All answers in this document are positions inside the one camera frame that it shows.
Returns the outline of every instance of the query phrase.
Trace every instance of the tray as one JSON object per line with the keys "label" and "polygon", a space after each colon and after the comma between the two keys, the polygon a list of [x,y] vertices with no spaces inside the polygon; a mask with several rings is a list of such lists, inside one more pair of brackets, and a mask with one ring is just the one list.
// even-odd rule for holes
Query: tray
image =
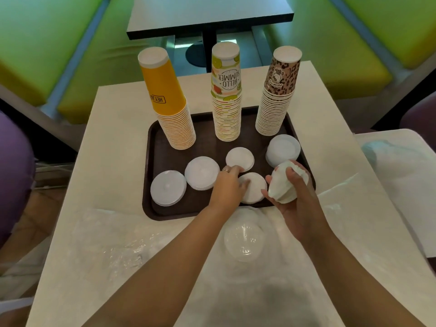
{"label": "tray", "polygon": [[[212,189],[207,191],[196,191],[187,185],[186,193],[183,198],[173,206],[161,207],[151,198],[150,186],[153,179],[161,172],[167,170],[177,170],[184,174],[186,165],[194,158],[199,156],[208,156],[214,159],[220,169],[225,163],[225,157],[230,149],[235,147],[245,147],[249,149],[255,158],[254,166],[248,172],[256,172],[265,177],[273,172],[273,168],[265,160],[266,149],[272,136],[263,136],[255,129],[258,106],[242,109],[241,135],[232,142],[223,142],[215,136],[214,121],[212,112],[194,114],[192,116],[193,126],[197,135],[197,140],[191,148],[186,150],[176,150],[172,148],[166,139],[166,136],[156,121],[150,126],[148,131],[147,153],[144,177],[144,193],[142,206],[145,214],[154,220],[170,220],[197,215],[209,203]],[[289,134],[295,138],[289,115],[277,134]],[[304,151],[297,159],[312,174]],[[263,208],[272,204],[263,199],[260,202],[251,204],[254,208]]]}

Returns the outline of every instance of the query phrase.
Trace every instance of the person's left arm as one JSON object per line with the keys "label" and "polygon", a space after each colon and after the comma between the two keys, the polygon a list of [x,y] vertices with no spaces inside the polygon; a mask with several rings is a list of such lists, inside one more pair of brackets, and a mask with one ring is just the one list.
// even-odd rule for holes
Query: person's left arm
{"label": "person's left arm", "polygon": [[248,182],[239,185],[238,174],[238,166],[230,172],[221,171],[209,205],[131,276],[83,327],[175,324],[222,226],[247,190]]}

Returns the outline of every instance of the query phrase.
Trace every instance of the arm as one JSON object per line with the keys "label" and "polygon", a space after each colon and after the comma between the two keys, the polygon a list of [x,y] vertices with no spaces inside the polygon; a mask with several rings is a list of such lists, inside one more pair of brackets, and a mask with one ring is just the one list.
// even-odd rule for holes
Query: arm
{"label": "arm", "polygon": [[238,166],[229,173],[221,171],[209,205],[131,276],[83,327],[175,324],[222,226],[247,190],[248,182],[240,186],[238,174]]}
{"label": "arm", "polygon": [[[262,193],[280,210],[289,230],[306,250],[343,323],[347,327],[425,327],[335,236],[311,181],[306,186],[290,167],[286,176],[297,190],[295,201],[280,204],[270,198],[267,191]],[[266,181],[269,183],[271,176],[267,176]]]}

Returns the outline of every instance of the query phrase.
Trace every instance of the person's right arm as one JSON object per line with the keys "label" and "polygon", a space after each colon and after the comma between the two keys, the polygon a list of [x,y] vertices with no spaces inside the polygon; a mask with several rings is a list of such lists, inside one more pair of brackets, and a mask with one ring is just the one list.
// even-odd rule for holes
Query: person's right arm
{"label": "person's right arm", "polygon": [[306,186],[290,167],[286,176],[297,190],[295,201],[280,204],[267,191],[262,193],[280,210],[289,230],[306,250],[343,323],[347,327],[425,327],[335,236],[311,181]]}

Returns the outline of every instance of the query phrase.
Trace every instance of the black table edge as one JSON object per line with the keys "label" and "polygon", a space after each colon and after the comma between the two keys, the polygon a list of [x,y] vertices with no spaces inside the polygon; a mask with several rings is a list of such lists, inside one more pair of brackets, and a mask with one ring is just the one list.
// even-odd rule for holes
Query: black table edge
{"label": "black table edge", "polygon": [[163,27],[159,29],[128,31],[127,36],[130,40],[167,37],[189,32],[203,32],[205,30],[224,30],[229,27],[252,27],[258,25],[277,24],[282,22],[291,22],[294,13],[271,15],[263,17],[242,18],[238,20],[226,20],[222,22],[200,23],[193,25],[183,25],[179,27]]}

